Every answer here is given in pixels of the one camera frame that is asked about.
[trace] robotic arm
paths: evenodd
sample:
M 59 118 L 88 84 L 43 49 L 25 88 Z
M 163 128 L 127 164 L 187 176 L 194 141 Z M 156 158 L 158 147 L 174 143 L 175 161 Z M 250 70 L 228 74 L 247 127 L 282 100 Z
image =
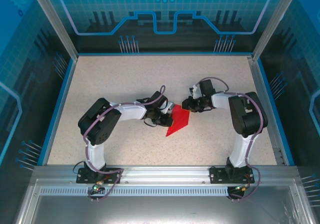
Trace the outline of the robotic arm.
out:
M 189 96 L 182 103 L 182 109 L 191 112 L 206 112 L 216 108 L 230 110 L 236 139 L 233 151 L 227 159 L 225 173 L 228 181 L 235 183 L 242 180 L 244 175 L 252 174 L 246 165 L 246 154 L 250 140 L 259 130 L 260 117 L 254 105 L 245 97 L 224 92 L 216 92 L 211 80 L 204 80 L 190 88 Z M 268 125 L 266 113 L 255 92 L 246 93 L 258 105 L 263 116 L 263 127 Z
M 165 96 L 150 104 L 143 106 L 143 103 L 150 103 L 156 100 L 161 95 L 160 92 L 155 92 L 151 98 L 138 99 L 134 105 L 121 105 L 106 113 L 100 121 L 94 125 L 87 135 L 88 154 L 91 164 L 100 171 L 106 170 L 106 162 L 104 158 L 104 142 L 109 138 L 115 125 L 119 121 L 129 119 L 151 119 L 153 127 L 160 125 L 170 127 L 173 123 L 171 114 L 169 113 L 174 103 L 169 102 Z M 81 134 L 84 135 L 90 125 L 108 108 L 115 106 L 116 103 L 111 103 L 104 98 L 98 99 L 93 106 L 81 117 L 78 122 Z M 93 182 L 101 180 L 104 176 L 91 168 L 88 161 L 85 162 L 84 168 L 87 173 L 91 173 Z

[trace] red paper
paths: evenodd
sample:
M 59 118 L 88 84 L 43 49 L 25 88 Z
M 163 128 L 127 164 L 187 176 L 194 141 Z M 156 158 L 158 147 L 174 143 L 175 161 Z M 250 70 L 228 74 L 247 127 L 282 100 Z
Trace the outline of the red paper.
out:
M 182 109 L 180 105 L 175 105 L 172 110 L 173 125 L 169 127 L 166 137 L 188 125 L 189 115 L 188 110 Z

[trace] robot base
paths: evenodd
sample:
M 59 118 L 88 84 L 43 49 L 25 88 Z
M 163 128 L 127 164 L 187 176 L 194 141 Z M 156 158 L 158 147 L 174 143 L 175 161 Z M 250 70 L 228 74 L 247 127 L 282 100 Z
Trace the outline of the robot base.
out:
M 211 167 L 209 169 L 210 183 L 211 184 L 247 184 L 249 177 L 250 183 L 255 183 L 254 174 L 248 166 L 242 168 L 235 168 L 231 164 L 229 158 L 226 161 L 224 168 Z
M 110 172 L 110 171 L 115 171 L 118 170 L 119 168 L 108 168 L 106 167 L 101 168 L 101 171 L 104 172 Z M 104 184 L 114 184 L 117 175 L 119 173 L 114 173 L 114 174 L 100 174 L 97 172 L 92 171 L 86 164 L 84 165 L 84 168 L 79 168 L 77 178 L 76 178 L 76 183 L 81 183 L 81 184 L 95 184 L 99 181 L 103 181 Z

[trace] beige work surface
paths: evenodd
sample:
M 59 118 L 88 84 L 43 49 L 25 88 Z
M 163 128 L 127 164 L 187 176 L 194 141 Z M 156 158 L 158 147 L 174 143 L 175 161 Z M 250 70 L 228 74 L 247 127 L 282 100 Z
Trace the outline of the beige work surface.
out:
M 48 164 L 85 160 L 78 120 L 101 97 L 131 102 L 150 97 L 161 85 L 175 104 L 189 96 L 200 79 L 215 76 L 230 91 L 256 91 L 244 56 L 99 56 L 79 57 L 58 125 Z M 216 91 L 224 85 L 212 81 Z M 142 120 L 117 123 L 105 142 L 108 165 L 224 165 L 235 143 L 228 110 L 190 113 L 189 125 L 166 137 L 168 128 L 148 127 Z M 250 163 L 276 165 L 267 129 L 256 141 Z

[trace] blue printed backdrop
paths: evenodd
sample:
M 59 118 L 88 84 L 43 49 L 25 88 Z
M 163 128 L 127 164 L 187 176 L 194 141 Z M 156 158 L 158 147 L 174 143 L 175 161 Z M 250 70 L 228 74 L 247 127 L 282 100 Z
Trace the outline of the blue printed backdrop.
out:
M 130 40 L 127 40 L 127 47 L 121 40 L 121 36 L 125 35 L 129 37 L 134 35 L 138 38 L 140 51 L 250 52 L 253 51 L 279 2 L 279 0 L 51 1 L 80 52 L 122 52 L 122 49 L 127 48 L 130 51 Z
M 36 0 L 0 7 L 0 223 L 13 223 L 70 57 Z
M 319 0 L 293 0 L 261 56 L 294 162 L 309 171 L 302 176 L 320 175 L 319 12 Z

